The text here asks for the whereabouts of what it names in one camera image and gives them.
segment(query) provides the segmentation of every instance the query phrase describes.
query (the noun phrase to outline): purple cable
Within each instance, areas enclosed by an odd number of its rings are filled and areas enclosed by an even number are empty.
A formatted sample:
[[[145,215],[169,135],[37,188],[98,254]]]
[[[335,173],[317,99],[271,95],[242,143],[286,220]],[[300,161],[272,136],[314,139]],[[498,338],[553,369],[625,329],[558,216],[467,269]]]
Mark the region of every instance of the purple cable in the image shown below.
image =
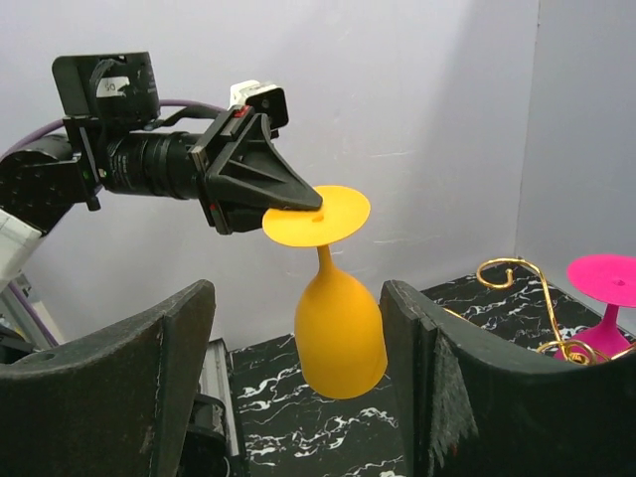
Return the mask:
[[[31,303],[29,303],[27,298],[24,296],[24,293],[22,293],[22,291],[20,291],[20,288],[18,288],[18,285],[16,285],[13,282],[10,282],[9,283],[9,289],[14,294],[16,299],[20,302],[20,305],[22,305],[22,307],[25,309],[27,314],[31,317],[31,319],[36,324],[36,326],[38,327],[40,332],[44,335],[44,337],[47,340],[47,342],[49,343],[49,345],[51,347],[58,346],[59,345],[58,340],[56,339],[55,336],[53,336],[53,334],[49,331],[49,329],[42,322],[42,318],[40,318],[40,315],[38,315],[38,312],[31,305]]]
[[[183,106],[183,107],[187,107],[187,106],[205,106],[205,107],[208,107],[210,109],[214,109],[217,112],[225,111],[225,109],[223,109],[222,107],[212,106],[211,104],[205,104],[203,102],[198,102],[198,101],[190,101],[190,100],[187,100],[187,99],[162,99],[161,101],[159,101],[159,104],[161,106],[166,106],[166,107],[170,107],[170,106]],[[58,119],[57,121],[53,121],[53,122],[50,122],[49,124],[47,124],[45,126],[42,126],[40,129],[38,129],[36,131],[33,131],[31,134],[29,134],[28,136],[25,136],[24,138],[22,138],[18,142],[16,142],[13,146],[11,146],[9,148],[9,150],[2,155],[0,160],[4,159],[6,156],[11,154],[12,152],[15,152],[18,149],[23,148],[27,144],[29,144],[29,143],[37,140],[37,139],[40,139],[41,137],[46,136],[47,134],[51,134],[53,131],[55,131],[57,129],[60,129],[63,126],[64,126],[64,124],[62,123],[61,119]],[[44,335],[46,340],[49,342],[49,344],[51,346],[58,346],[58,344],[59,344],[58,340],[56,339],[55,336],[53,336],[53,334],[49,331],[49,329],[42,322],[42,319],[40,318],[40,315],[38,315],[38,312],[35,310],[35,308],[33,306],[31,306],[31,303],[29,303],[29,301],[25,298],[24,294],[20,291],[18,286],[16,284],[14,284],[13,282],[10,282],[9,283],[9,289],[15,295],[16,299],[20,302],[20,304],[25,309],[27,314],[31,317],[33,322],[38,327],[38,329],[42,332],[42,334]]]
[[[187,99],[162,99],[161,101],[159,101],[159,105],[166,106],[166,107],[170,107],[170,106],[183,106],[183,107],[187,107],[187,106],[205,106],[205,107],[208,107],[210,109],[214,109],[217,112],[225,111],[225,109],[223,109],[222,107],[212,106],[211,104],[205,104],[204,102],[189,101]],[[25,136],[24,138],[22,138],[18,142],[16,142],[13,146],[11,146],[9,148],[9,150],[2,155],[2,158],[0,158],[0,160],[4,159],[6,156],[11,154],[12,152],[15,152],[18,149],[26,146],[30,142],[33,142],[36,139],[40,139],[41,137],[46,136],[47,134],[51,134],[53,131],[55,131],[57,129],[60,129],[63,126],[64,125],[63,125],[61,119],[58,119],[57,121],[50,122],[46,126],[42,126],[37,131],[33,131],[31,134],[29,134],[28,136]]]

